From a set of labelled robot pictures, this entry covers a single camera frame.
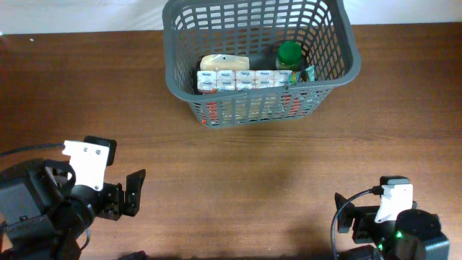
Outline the light blue wet wipes pack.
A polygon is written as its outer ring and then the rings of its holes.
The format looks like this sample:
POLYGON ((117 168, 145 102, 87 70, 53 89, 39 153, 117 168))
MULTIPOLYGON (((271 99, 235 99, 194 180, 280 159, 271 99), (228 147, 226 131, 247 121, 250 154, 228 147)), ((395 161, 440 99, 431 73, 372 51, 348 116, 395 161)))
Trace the light blue wet wipes pack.
POLYGON ((305 72, 307 74, 307 80, 309 82, 314 82, 315 81, 315 66, 309 66, 308 68, 305 69, 305 72))

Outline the clear bag of brown grain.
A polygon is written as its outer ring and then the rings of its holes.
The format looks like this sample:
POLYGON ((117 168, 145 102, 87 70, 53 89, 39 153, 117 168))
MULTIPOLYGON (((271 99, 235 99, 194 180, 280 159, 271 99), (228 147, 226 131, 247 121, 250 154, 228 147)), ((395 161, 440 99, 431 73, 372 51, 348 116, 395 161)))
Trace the clear bag of brown grain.
POLYGON ((199 66, 203 71, 249 70, 250 59, 246 56, 210 54, 202 58, 199 66))

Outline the colourful Kleenex tissue multipack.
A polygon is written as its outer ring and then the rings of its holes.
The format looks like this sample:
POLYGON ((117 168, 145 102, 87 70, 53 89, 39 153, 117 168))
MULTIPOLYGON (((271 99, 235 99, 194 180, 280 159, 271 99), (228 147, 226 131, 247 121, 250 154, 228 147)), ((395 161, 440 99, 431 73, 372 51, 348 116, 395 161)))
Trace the colourful Kleenex tissue multipack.
POLYGON ((291 75, 290 70, 198 71, 197 89, 214 93, 283 87, 290 83, 291 75))

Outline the red spaghetti packet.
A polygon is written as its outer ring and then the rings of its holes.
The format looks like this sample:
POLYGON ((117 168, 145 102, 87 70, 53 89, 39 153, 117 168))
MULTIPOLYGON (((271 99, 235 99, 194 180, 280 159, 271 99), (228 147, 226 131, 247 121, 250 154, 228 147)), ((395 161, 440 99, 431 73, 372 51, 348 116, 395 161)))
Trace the red spaghetti packet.
POLYGON ((207 103, 191 103, 198 120, 205 126, 236 126, 262 121, 305 116, 306 94, 288 92, 236 98, 207 103))

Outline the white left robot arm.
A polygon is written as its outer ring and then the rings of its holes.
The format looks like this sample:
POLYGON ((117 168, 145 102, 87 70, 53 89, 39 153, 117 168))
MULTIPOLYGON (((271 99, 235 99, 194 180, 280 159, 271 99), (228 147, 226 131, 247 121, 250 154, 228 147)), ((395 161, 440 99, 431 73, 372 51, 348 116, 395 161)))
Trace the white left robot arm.
POLYGON ((104 183, 102 191, 77 184, 68 162, 41 158, 1 172, 1 233, 12 243, 2 259, 79 259, 77 243, 95 218, 117 221, 139 211, 146 177, 139 170, 126 185, 104 183))

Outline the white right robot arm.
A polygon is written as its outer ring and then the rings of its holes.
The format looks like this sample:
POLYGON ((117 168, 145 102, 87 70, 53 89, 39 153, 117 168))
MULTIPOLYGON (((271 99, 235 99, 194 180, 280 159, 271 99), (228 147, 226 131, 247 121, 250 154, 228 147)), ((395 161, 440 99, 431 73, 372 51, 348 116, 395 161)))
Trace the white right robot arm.
POLYGON ((437 214, 411 209, 398 214, 395 220, 375 221, 378 206, 356 207, 352 201, 367 192, 346 199, 335 194, 337 212, 331 223, 331 248, 335 259, 343 260, 448 260, 450 241, 442 232, 437 214), (358 247, 339 253, 335 233, 352 231, 358 247))

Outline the silver tin can green label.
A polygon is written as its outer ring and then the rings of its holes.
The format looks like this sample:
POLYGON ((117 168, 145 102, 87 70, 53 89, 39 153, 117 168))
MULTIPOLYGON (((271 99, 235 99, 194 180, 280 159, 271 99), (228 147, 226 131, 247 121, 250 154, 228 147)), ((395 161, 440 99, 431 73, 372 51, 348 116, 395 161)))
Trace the silver tin can green label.
POLYGON ((293 71, 289 76, 289 83, 291 85, 296 85, 301 82, 309 82, 310 75, 306 70, 303 71, 293 71))

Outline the green lidded jar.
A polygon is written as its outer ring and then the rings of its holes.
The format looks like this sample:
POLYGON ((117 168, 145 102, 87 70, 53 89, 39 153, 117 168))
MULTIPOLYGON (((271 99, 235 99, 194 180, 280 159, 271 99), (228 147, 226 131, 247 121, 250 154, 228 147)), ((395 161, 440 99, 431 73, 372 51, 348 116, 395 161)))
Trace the green lidded jar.
POLYGON ((295 71, 300 65, 302 49, 294 41, 283 42, 277 52, 276 68, 295 71))

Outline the grey plastic basket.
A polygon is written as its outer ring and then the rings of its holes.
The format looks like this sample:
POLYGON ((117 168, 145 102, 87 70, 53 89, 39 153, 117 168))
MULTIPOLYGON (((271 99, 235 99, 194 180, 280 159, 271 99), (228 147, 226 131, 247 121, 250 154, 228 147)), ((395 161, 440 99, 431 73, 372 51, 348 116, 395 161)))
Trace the grey plastic basket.
POLYGON ((306 94, 302 106, 307 116, 334 88, 351 82, 361 67, 342 0, 169 1, 162 21, 166 85, 190 107, 288 92, 306 94), (300 45, 301 69, 315 66, 314 82, 214 94, 198 91, 196 73, 204 56, 246 56, 252 69, 272 70, 285 41, 300 45))

